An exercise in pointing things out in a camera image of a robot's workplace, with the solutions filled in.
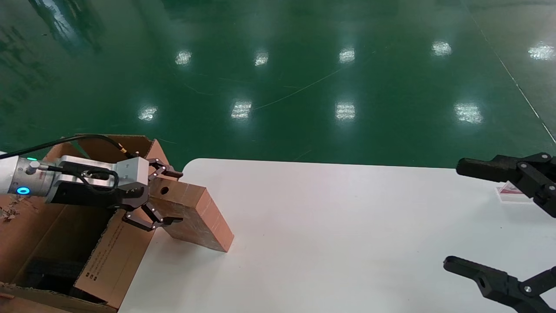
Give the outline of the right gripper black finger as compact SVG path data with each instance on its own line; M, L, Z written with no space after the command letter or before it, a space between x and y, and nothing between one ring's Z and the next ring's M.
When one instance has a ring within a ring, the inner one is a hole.
M481 295L514 309L517 313L554 313L541 295L556 286L556 268L543 271L525 281L491 267L449 256L443 269L473 280Z
M456 172L479 180L509 182L552 218L556 216L556 159L549 154L496 155L489 161L461 158Z

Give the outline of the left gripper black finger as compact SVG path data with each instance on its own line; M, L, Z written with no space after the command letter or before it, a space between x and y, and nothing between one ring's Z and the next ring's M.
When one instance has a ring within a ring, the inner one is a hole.
M147 232L183 221L180 216L162 216L150 203L145 203L133 211L124 214L123 222Z
M173 166L164 163L161 159L159 158L151 158L151 159L147 159L149 166L155 168L155 171L153 173L151 173L148 176L148 180L152 181L157 177L161 177L161 176L168 176L168 177L172 177L172 178L176 178L179 179L181 177L183 177L183 173L182 172L177 172Z

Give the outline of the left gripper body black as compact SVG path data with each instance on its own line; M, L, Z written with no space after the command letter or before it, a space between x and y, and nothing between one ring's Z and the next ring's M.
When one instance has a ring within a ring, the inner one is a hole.
M46 196L46 203L133 211L148 202L148 193L147 186L134 187L130 190L118 188L110 194L99 194L92 192L83 184L61 183Z

